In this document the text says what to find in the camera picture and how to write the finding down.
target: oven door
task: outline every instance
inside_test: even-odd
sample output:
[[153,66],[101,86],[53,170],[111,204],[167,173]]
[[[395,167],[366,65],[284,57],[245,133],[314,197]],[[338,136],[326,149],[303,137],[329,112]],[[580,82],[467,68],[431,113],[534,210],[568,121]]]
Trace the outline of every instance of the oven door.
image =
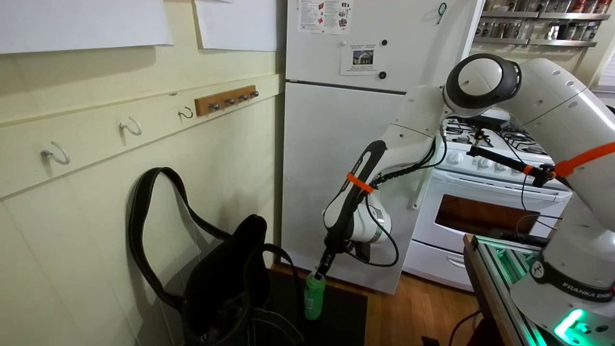
[[547,236],[557,220],[530,214],[559,216],[572,192],[522,186],[518,183],[435,169],[419,211],[413,239],[458,253],[466,233],[489,236],[496,230]]

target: floor mat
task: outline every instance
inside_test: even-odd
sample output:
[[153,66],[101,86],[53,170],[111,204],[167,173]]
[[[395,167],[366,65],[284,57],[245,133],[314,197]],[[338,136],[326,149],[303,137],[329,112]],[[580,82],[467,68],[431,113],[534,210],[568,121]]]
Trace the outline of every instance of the floor mat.
[[[293,277],[269,271],[271,298],[269,309],[290,321],[295,320]],[[301,292],[305,280],[301,280]],[[322,313],[316,321],[305,320],[304,338],[308,346],[363,346],[367,297],[327,286]]]

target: oven window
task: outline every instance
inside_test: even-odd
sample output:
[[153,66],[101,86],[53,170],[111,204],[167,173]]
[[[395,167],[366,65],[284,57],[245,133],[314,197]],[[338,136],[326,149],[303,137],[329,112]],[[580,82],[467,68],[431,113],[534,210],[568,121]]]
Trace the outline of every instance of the oven window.
[[[489,236],[492,231],[514,232],[522,217],[538,214],[540,213],[444,195],[435,223],[466,233]],[[535,223],[535,217],[526,217],[519,224],[519,233],[529,234]]]

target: refrigerator door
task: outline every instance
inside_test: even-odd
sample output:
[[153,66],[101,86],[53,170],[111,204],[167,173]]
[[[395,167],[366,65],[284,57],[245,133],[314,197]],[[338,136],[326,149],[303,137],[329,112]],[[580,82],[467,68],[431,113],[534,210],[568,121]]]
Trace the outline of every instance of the refrigerator door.
[[[300,32],[303,1],[290,0],[286,79],[402,92],[420,84],[443,84],[469,53],[482,2],[447,0],[438,24],[441,0],[356,0],[351,4],[350,34],[345,35]],[[356,58],[352,46],[371,44],[376,71],[341,75],[344,64],[352,65]],[[380,72],[386,73],[384,79]]]
[[[301,268],[313,270],[325,249],[322,211],[335,197],[346,174],[392,120],[403,96],[334,87],[286,83],[282,247]],[[378,268],[340,254],[328,273],[378,291],[394,293],[418,211],[412,208],[422,171],[381,185],[400,258]],[[394,260],[391,243],[372,245],[371,261]]]

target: green bottle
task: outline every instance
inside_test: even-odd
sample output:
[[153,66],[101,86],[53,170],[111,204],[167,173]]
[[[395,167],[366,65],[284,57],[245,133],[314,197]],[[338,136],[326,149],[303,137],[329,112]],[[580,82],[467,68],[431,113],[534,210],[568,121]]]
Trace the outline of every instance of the green bottle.
[[319,275],[320,279],[314,277],[314,272],[311,272],[306,278],[306,290],[303,294],[303,305],[305,306],[305,315],[308,320],[316,320],[320,316],[322,310],[322,301],[325,295],[324,275]]

